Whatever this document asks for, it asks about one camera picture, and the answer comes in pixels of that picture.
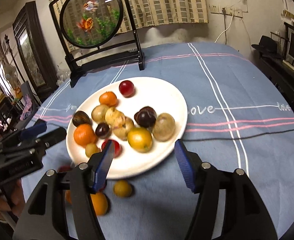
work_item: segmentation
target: oval plate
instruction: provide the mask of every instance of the oval plate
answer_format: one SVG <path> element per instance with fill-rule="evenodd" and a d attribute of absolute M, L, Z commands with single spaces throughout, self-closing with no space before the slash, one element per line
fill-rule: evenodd
<path fill-rule="evenodd" d="M 155 167 L 172 152 L 175 141 L 183 136 L 187 124 L 187 104 L 181 92 L 174 85 L 162 79 L 151 77 L 135 77 L 127 80 L 130 80 L 135 85 L 135 95 L 131 98 L 124 98 L 119 92 L 119 84 L 123 81 L 121 80 L 107 85 L 92 94 L 79 106 L 77 111 L 84 111 L 91 117 L 92 110 L 100 104 L 100 95 L 107 91 L 113 91 L 119 100 L 117 109 L 133 119 L 136 126 L 134 114 L 144 106 L 151 106 L 155 109 L 157 115 L 161 113 L 172 115 L 176 121 L 176 131 L 174 136 L 167 142 L 158 142 L 153 139 L 153 147 L 148 153 L 135 151 L 127 141 L 122 141 L 112 134 L 110 138 L 118 141 L 123 150 L 118 158 L 113 159 L 107 179 L 127 178 Z M 97 125 L 97 123 L 93 122 L 94 130 Z M 85 149 L 74 141 L 75 128 L 71 120 L 67 128 L 66 145 L 73 162 L 80 164 L 87 162 L 89 158 L 85 154 Z M 99 148 L 101 148 L 103 141 L 103 139 L 98 140 L 97 146 Z"/>

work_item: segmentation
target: plastic bag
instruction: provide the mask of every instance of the plastic bag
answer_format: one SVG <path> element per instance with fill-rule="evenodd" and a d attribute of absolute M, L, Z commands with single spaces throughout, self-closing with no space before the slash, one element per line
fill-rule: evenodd
<path fill-rule="evenodd" d="M 60 69 L 57 71 L 57 85 L 60 86 L 67 78 L 69 78 L 70 70 Z"/>

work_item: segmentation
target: silver screw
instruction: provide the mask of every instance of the silver screw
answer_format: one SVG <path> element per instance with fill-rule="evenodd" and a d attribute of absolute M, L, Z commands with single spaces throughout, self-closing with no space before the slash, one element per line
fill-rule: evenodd
<path fill-rule="evenodd" d="M 211 167 L 210 163 L 202 163 L 201 166 L 204 168 L 204 169 L 209 169 Z"/>
<path fill-rule="evenodd" d="M 46 172 L 46 175 L 49 177 L 52 176 L 53 174 L 55 174 L 54 170 L 47 170 L 47 172 Z"/>
<path fill-rule="evenodd" d="M 85 170 L 85 169 L 87 169 L 88 168 L 88 164 L 87 163 L 80 163 L 79 164 L 79 169 L 81 169 L 81 170 Z"/>
<path fill-rule="evenodd" d="M 245 174 L 245 171 L 243 169 L 236 169 L 236 173 L 238 175 L 244 175 Z"/>

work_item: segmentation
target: orange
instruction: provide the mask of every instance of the orange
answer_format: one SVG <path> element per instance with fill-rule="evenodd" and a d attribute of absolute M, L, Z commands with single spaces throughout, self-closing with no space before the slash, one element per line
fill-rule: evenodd
<path fill-rule="evenodd" d="M 65 200 L 71 204 L 71 196 L 70 196 L 70 190 L 66 190 L 65 192 Z"/>
<path fill-rule="evenodd" d="M 101 192 L 97 192 L 96 194 L 90 194 L 90 197 L 91 197 L 91 201 L 93 203 L 96 215 L 102 216 L 106 214 L 108 209 L 108 201 L 106 196 Z"/>
<path fill-rule="evenodd" d="M 99 102 L 101 105 L 107 105 L 109 107 L 115 106 L 118 103 L 117 96 L 114 92 L 105 92 L 99 97 Z"/>
<path fill-rule="evenodd" d="M 86 147 L 89 143 L 95 143 L 97 139 L 98 137 L 95 135 L 90 124 L 81 124 L 74 131 L 74 140 L 82 147 Z"/>

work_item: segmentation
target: goldfish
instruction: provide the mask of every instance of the goldfish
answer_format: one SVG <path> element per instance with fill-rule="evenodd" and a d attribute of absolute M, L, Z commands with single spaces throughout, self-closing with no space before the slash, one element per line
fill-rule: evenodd
<path fill-rule="evenodd" d="M 95 12 L 98 9 L 99 2 L 97 0 L 88 1 L 84 4 L 84 9 L 86 11 L 93 11 Z"/>
<path fill-rule="evenodd" d="M 77 26 L 85 32 L 90 32 L 92 27 L 94 26 L 94 20 L 92 18 L 88 18 L 87 20 L 82 18 L 81 22 L 77 23 Z"/>

